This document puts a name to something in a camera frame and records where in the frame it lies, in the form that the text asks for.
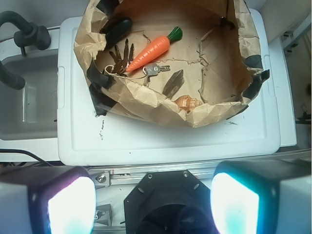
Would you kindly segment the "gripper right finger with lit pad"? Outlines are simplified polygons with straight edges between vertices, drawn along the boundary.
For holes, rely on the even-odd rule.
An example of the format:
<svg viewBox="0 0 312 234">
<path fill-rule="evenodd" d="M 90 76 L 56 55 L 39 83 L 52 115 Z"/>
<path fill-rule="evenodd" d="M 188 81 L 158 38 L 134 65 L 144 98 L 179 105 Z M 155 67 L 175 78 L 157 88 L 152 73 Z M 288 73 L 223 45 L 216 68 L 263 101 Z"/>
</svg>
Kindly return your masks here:
<svg viewBox="0 0 312 234">
<path fill-rule="evenodd" d="M 310 234 L 312 164 L 223 161 L 214 172 L 210 203 L 221 234 Z"/>
</svg>

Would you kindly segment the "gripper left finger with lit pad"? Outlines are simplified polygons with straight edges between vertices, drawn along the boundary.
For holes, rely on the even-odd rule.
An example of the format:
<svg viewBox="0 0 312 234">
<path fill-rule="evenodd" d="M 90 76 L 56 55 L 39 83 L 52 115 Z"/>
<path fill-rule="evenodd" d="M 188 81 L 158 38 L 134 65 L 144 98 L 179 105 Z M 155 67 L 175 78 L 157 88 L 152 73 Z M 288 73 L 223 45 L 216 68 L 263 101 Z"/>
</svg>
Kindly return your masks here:
<svg viewBox="0 0 312 234">
<path fill-rule="evenodd" d="M 0 171 L 2 234 L 89 234 L 95 184 L 83 167 L 10 167 Z"/>
</svg>

